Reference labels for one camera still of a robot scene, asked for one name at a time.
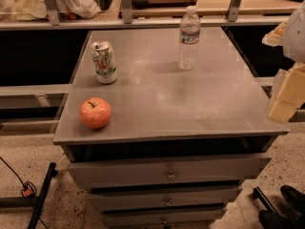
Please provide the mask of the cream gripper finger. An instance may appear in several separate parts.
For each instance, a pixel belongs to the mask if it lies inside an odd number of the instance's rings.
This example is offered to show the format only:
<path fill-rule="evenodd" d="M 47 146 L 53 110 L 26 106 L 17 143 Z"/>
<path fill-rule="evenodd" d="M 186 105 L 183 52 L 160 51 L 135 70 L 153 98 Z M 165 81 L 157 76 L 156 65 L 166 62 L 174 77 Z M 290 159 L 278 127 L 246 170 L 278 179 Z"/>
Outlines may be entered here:
<path fill-rule="evenodd" d="M 280 69 L 273 82 L 267 118 L 285 123 L 305 103 L 305 64 L 296 62 L 288 71 Z"/>
<path fill-rule="evenodd" d="M 286 25 L 287 22 L 284 21 L 280 23 L 274 30 L 265 34 L 262 39 L 262 43 L 271 47 L 282 46 Z"/>

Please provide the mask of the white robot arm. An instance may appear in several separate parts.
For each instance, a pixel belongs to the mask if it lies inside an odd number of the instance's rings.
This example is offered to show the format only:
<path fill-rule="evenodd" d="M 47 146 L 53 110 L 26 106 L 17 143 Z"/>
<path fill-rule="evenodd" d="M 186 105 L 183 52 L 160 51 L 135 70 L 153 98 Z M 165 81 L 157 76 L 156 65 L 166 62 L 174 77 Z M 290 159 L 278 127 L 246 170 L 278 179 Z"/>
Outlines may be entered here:
<path fill-rule="evenodd" d="M 285 57 L 295 63 L 288 70 L 279 70 L 274 79 L 272 98 L 267 117 L 285 123 L 305 103 L 305 0 L 274 30 L 266 34 L 262 43 L 282 46 Z"/>

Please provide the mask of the black robot base wheels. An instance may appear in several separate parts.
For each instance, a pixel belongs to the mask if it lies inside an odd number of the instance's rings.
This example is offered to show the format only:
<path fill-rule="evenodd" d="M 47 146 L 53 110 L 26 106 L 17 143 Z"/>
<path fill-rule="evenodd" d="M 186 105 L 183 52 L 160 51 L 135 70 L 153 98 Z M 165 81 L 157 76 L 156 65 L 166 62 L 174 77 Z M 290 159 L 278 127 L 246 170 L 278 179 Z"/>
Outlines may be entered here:
<path fill-rule="evenodd" d="M 305 193 L 290 185 L 282 185 L 280 196 L 268 199 L 259 187 L 253 191 L 264 208 L 258 212 L 263 229 L 305 229 Z"/>

